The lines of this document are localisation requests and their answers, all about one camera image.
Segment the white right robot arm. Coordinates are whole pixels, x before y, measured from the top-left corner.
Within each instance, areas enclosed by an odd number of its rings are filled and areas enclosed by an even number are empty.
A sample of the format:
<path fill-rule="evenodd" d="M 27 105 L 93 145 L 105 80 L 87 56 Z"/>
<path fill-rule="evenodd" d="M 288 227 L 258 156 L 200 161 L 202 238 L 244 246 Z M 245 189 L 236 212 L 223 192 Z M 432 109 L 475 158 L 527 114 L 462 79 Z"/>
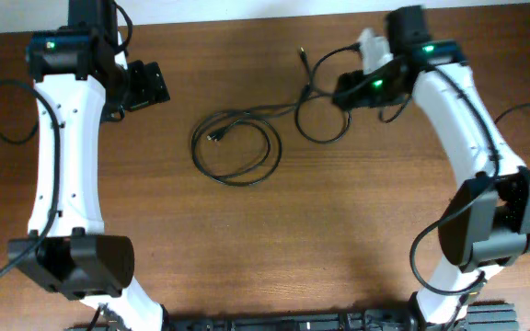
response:
<path fill-rule="evenodd" d="M 442 258 L 403 309 L 368 310 L 366 330 L 515 330 L 509 303 L 480 303 L 495 275 L 530 252 L 530 167 L 505 142 L 453 40 L 434 40 L 420 6 L 386 16 L 386 34 L 365 29 L 352 49 L 361 70 L 343 74 L 339 108 L 403 109 L 428 118 L 455 174 L 456 193 L 432 230 Z"/>

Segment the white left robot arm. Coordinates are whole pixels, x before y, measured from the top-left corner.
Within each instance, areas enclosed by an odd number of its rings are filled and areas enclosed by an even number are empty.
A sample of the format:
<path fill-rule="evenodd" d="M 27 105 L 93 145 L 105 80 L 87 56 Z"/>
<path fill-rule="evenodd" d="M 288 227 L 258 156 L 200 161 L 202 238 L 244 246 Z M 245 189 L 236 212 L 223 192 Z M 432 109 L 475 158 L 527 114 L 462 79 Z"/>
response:
<path fill-rule="evenodd" d="M 168 101 L 156 63 L 129 61 L 113 1 L 73 1 L 67 23 L 35 33 L 29 91 L 39 111 L 36 199 L 28 234 L 8 244 L 11 265 L 48 292 L 97 309 L 120 330 L 165 330 L 166 308 L 134 276 L 132 241 L 107 235 L 98 198 L 105 122 Z"/>

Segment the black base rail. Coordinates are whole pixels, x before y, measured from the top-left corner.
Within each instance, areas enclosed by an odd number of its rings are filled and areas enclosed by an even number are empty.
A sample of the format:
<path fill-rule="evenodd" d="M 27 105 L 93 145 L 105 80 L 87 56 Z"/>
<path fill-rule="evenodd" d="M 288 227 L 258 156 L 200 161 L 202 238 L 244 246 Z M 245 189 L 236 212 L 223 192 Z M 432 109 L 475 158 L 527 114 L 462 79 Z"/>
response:
<path fill-rule="evenodd" d="M 286 315 L 254 318 L 205 318 L 171 321 L 167 331 L 518 331 L 517 313 L 512 304 L 470 305 L 464 318 L 453 323 L 426 326 L 410 309 L 373 309 L 336 314 Z"/>

